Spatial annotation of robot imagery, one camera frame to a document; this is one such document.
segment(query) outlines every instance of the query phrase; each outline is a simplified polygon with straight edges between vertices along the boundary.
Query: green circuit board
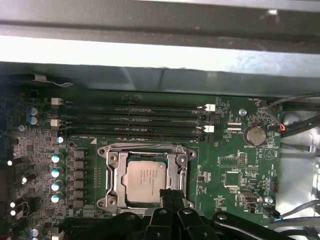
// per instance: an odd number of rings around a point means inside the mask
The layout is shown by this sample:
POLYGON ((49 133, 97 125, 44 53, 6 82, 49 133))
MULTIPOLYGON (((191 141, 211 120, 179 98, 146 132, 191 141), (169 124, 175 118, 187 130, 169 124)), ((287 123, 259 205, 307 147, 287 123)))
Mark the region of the green circuit board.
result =
MULTIPOLYGON (((200 209, 207 218, 219 211, 226 211, 241 218, 260 225, 267 225, 270 219, 262 214, 262 207, 266 205, 264 199, 276 203, 278 192, 277 175, 279 175, 280 134, 274 130, 274 123, 267 114, 267 108, 262 106, 265 99, 255 97, 213 96, 175 93, 142 93, 120 91, 70 91, 68 89, 40 90, 36 97, 9 96, 2 97, 2 102, 15 99, 14 114, 7 119, 7 132, 13 133, 20 139, 20 154, 26 155, 28 161, 20 165, 15 171, 22 173, 26 165, 33 165, 38 171, 37 181, 27 186, 12 189, 11 197, 31 194, 40 199, 36 212, 29 216, 30 227, 44 223, 62 223, 67 217, 109 218, 112 215, 98 209, 96 202, 106 195, 106 159, 97 154, 97 149, 112 143, 173 143, 181 144, 197 152, 197 157, 188 164, 188 180, 186 198, 193 202, 195 208, 200 209), (85 98, 88 103, 139 103, 161 105, 215 105, 213 139, 196 141, 183 138, 148 138, 148 137, 119 137, 101 134, 71 134, 64 136, 64 141, 57 144, 48 138, 52 136, 50 121, 53 118, 51 98, 61 98, 74 101, 85 98), (30 125, 26 121, 30 118, 28 109, 38 109, 39 121, 30 125), (18 126, 26 125, 27 130, 18 131, 18 126), (251 129, 264 129, 261 144, 248 142, 248 134, 253 141, 261 141, 251 129), (54 179, 50 171, 54 167, 66 169, 62 180, 68 185, 68 156, 70 144, 75 149, 85 150, 86 156, 86 202, 83 208, 70 207, 67 200, 58 205, 50 202, 53 194, 50 186, 54 179), (63 153, 65 160, 56 166, 51 162, 54 153, 63 153), (244 205, 242 198, 247 193, 255 194, 256 209, 250 212, 244 205)), ((281 106, 276 109, 278 117, 282 112, 281 106)))

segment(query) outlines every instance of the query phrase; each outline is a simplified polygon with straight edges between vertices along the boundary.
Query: wire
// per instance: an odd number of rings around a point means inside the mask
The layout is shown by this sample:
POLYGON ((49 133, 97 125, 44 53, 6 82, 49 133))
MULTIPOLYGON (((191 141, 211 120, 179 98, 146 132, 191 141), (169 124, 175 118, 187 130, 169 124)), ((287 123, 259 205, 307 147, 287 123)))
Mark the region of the wire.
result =
POLYGON ((281 98, 281 99, 271 103, 269 105, 269 107, 267 108, 267 112, 270 115, 270 117, 275 121, 275 123, 280 126, 281 131, 285 131, 286 127, 280 122, 280 120, 274 114, 274 107, 276 105, 278 105, 278 104, 282 104, 282 103, 285 103, 285 102, 299 100, 299 99, 313 98, 313 97, 320 97, 320 93, 309 93, 309 94, 302 94, 302 95, 284 97, 284 98, 281 98))
POLYGON ((311 117, 309 119, 306 119, 306 120, 303 120, 303 121, 300 121, 300 122, 297 122, 297 123, 290 124, 290 125, 288 125, 286 127, 289 129, 289 131, 291 131, 291 130, 295 130, 295 129, 299 129, 299 128, 302 128, 302 127, 306 127, 306 126, 308 126, 310 124, 315 124, 315 123, 320 123, 320 115, 311 117))
POLYGON ((300 128, 294 129, 294 130, 289 130, 289 131, 283 132, 281 134, 281 138, 284 139, 287 137, 291 137, 293 135, 301 134, 303 132, 309 131, 310 129, 314 129, 318 126, 320 126, 320 122, 318 122, 316 124, 310 124, 308 126, 300 127, 300 128))
POLYGON ((302 204, 300 206, 297 206, 293 210, 288 211, 287 213, 281 214, 280 218, 283 219, 285 217, 288 217, 290 215, 296 214, 296 213, 298 213, 298 212, 300 212, 302 210, 314 207, 314 206, 319 205, 319 204, 320 204, 320 200, 312 200, 312 201, 306 202, 306 203, 304 203, 304 204, 302 204))
POLYGON ((271 230, 284 227, 303 227, 303 226, 320 226, 320 217, 318 216, 305 216, 297 218, 289 218, 278 220, 269 224, 268 228, 271 230))
POLYGON ((289 230, 285 230, 285 231, 281 231, 281 234, 284 234, 288 237, 290 236, 304 236, 307 237, 307 233, 305 230, 301 230, 301 229, 289 229, 289 230))
POLYGON ((310 152, 310 146, 304 146, 304 145, 293 145, 293 144, 281 143, 280 148, 288 149, 288 150, 297 150, 301 152, 310 152))
POLYGON ((54 84, 54 85, 62 87, 62 88, 71 87, 73 85, 73 83, 71 83, 71 82, 64 82, 62 84, 59 84, 54 81, 47 81, 47 80, 40 80, 40 79, 34 79, 33 81, 41 82, 41 83, 50 83, 50 84, 54 84))

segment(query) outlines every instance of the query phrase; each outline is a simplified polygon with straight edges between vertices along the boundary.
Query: cpu socket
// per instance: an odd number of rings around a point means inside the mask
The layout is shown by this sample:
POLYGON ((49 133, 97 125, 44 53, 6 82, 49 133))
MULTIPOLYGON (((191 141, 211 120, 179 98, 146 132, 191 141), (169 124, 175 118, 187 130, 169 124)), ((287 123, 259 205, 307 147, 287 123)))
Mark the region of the cpu socket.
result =
MULTIPOLYGON (((96 206, 136 214, 160 205, 160 189, 186 194, 188 161, 197 157, 194 150, 170 143, 113 143, 97 153, 106 159, 106 194, 96 206)), ((187 199, 184 204, 194 207, 187 199)))

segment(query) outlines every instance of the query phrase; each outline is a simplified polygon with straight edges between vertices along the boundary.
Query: motherboard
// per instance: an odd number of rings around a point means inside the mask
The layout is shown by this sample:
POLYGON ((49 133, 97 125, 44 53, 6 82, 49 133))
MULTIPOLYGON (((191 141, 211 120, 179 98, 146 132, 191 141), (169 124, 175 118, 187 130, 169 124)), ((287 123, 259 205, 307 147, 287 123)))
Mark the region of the motherboard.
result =
MULTIPOLYGON (((255 97, 40 89, 0 96, 10 223, 51 239, 122 212, 143 216, 160 189, 207 218, 260 225, 276 203, 280 133, 255 97)), ((282 107, 275 110, 278 117, 282 107)))

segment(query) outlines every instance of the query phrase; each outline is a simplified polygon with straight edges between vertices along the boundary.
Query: capacitor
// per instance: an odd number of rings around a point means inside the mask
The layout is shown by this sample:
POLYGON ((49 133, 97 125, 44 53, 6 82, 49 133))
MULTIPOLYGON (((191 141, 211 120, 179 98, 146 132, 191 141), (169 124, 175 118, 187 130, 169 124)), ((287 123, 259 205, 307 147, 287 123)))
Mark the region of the capacitor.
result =
POLYGON ((39 237, 41 236, 43 231, 43 227, 38 224, 36 225, 32 230, 31 230, 31 237, 35 238, 35 237, 39 237))
POLYGON ((60 191, 57 191, 54 195, 52 195, 51 202, 53 202, 54 204, 57 204, 63 197, 64 197, 63 193, 60 191))
POLYGON ((64 182, 61 180, 57 180, 51 185, 51 189, 52 189, 52 191, 56 192, 59 189, 61 189, 63 186, 64 186, 64 182))
POLYGON ((26 200, 23 197, 19 197, 18 199, 16 199, 15 201, 12 201, 10 203, 10 207, 11 208, 15 208, 16 206, 19 206, 20 204, 22 204, 23 202, 25 202, 26 200))
POLYGON ((51 161, 55 164, 57 164, 60 160, 64 159, 64 155, 59 152, 59 153, 56 153, 54 154, 52 157, 51 157, 51 161))
POLYGON ((29 114, 30 114, 31 116, 37 115, 37 114, 38 114, 38 109, 36 109, 35 107, 31 107, 31 108, 29 109, 29 114))
POLYGON ((16 165, 19 165, 22 163, 23 163, 23 161, 22 161, 22 158, 20 158, 20 157, 8 160, 8 162, 7 162, 8 166, 16 166, 16 165))
POLYGON ((10 211, 10 215, 11 215, 11 216, 15 216, 15 215, 17 215, 18 213, 20 213, 20 212, 23 211, 23 210, 24 210, 24 206, 19 205, 19 206, 15 207, 14 209, 12 209, 12 210, 10 211))
POLYGON ((37 175, 35 173, 31 173, 27 176, 24 175, 24 176, 22 176, 21 182, 22 182, 22 184, 26 184, 26 183, 36 179, 36 177, 37 177, 37 175))
POLYGON ((38 123, 38 119, 35 116, 32 116, 32 117, 29 118, 28 122, 31 125, 36 125, 38 123))
POLYGON ((63 168, 62 167, 57 167, 57 168, 52 170, 51 176, 54 177, 54 178, 57 178, 60 175, 62 175, 63 173, 64 173, 63 168))
POLYGON ((64 138, 62 136, 59 136, 57 139, 56 139, 57 143, 58 144, 62 144, 64 142, 64 138))

